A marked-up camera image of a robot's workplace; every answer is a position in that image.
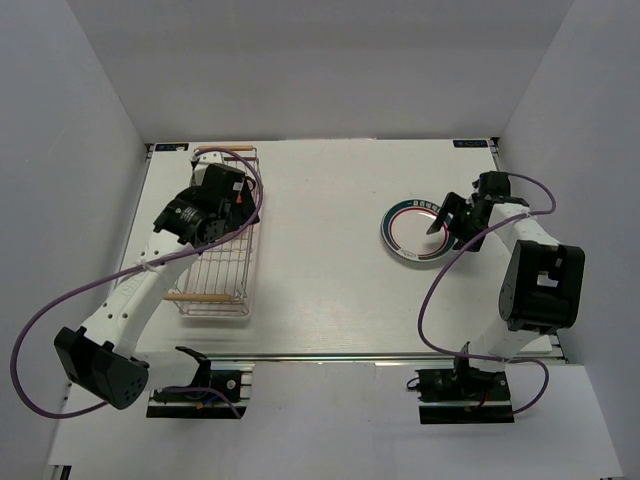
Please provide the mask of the white plate with red characters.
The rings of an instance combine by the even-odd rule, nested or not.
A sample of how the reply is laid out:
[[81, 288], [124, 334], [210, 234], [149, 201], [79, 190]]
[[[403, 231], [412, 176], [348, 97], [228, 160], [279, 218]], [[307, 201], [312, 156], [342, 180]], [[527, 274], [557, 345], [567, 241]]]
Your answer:
[[449, 220], [435, 233], [427, 233], [440, 210], [440, 205], [424, 199], [408, 199], [393, 205], [380, 223], [380, 236], [388, 251], [415, 265], [446, 257], [456, 242], [448, 231]]

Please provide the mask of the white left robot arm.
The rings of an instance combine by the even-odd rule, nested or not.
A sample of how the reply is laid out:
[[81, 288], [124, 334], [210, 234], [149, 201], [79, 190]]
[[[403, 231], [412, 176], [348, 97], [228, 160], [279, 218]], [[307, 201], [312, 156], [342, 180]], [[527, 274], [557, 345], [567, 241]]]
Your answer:
[[195, 155], [191, 167], [198, 182], [158, 214], [132, 272], [77, 329], [64, 327], [54, 339], [68, 379], [119, 410], [145, 391], [199, 399], [211, 387], [205, 355], [183, 346], [148, 353], [137, 348], [158, 306], [195, 260], [259, 220], [263, 187], [254, 165], [203, 163]]

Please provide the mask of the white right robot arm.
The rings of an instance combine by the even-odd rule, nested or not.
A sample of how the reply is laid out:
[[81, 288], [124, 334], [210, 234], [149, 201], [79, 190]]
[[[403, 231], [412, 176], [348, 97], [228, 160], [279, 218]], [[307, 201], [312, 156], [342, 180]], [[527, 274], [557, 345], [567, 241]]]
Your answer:
[[551, 190], [534, 180], [550, 205], [533, 210], [511, 192], [511, 172], [489, 171], [473, 183], [469, 197], [450, 192], [428, 229], [447, 229], [454, 238], [454, 254], [435, 280], [466, 253], [476, 253], [490, 234], [497, 234], [510, 254], [498, 293], [498, 314], [474, 340], [450, 354], [466, 361], [451, 374], [453, 390], [472, 399], [488, 385], [486, 372], [499, 372], [515, 361], [519, 352], [540, 337], [571, 328], [578, 316], [585, 252], [561, 243], [539, 223], [553, 214], [557, 201]]

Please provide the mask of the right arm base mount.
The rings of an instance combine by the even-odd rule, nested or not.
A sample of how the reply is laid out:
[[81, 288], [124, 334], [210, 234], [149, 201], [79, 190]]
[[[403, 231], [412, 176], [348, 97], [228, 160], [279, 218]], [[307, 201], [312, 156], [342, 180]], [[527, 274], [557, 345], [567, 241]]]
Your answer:
[[511, 393], [504, 372], [485, 379], [451, 369], [417, 370], [406, 388], [418, 394], [422, 425], [508, 424], [514, 422]]

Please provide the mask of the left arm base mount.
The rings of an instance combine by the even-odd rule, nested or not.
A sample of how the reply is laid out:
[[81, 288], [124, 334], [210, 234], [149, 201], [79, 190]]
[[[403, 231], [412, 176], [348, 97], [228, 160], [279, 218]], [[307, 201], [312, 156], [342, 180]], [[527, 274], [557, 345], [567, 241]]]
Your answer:
[[148, 418], [240, 419], [251, 395], [253, 366], [222, 361], [185, 346], [138, 352], [149, 378]]

